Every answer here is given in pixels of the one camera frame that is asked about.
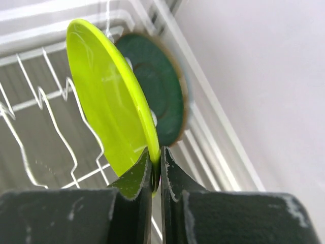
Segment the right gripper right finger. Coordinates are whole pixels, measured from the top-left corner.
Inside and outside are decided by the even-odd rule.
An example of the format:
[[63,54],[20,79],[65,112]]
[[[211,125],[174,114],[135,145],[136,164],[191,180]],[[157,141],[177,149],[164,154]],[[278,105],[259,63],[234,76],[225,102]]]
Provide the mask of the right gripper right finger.
[[293,195],[208,191],[167,147],[160,161],[164,243],[320,243]]

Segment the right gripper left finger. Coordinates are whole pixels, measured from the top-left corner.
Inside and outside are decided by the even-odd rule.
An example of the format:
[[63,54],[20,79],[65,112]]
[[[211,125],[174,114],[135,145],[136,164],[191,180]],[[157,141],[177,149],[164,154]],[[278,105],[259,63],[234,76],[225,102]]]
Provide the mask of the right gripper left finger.
[[104,189],[9,191],[1,243],[148,243],[152,163],[147,149]]

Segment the lime green plate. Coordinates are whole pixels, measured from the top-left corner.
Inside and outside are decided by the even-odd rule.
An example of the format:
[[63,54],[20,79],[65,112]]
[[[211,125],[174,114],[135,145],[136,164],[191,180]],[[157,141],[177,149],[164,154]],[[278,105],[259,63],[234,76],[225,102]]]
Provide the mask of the lime green plate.
[[109,38],[84,19],[70,22],[66,44],[80,104],[102,142],[105,158],[121,176],[148,151],[156,191],[160,178],[157,131],[130,65]]

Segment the dark green plate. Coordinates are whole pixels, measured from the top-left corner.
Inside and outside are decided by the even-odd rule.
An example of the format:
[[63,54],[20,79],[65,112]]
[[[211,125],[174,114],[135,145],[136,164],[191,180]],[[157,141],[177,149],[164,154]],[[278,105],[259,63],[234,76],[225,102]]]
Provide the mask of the dark green plate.
[[160,146],[172,146],[181,137],[189,117],[189,88],[173,53],[154,36],[122,35],[115,45],[131,62],[150,109],[154,112]]

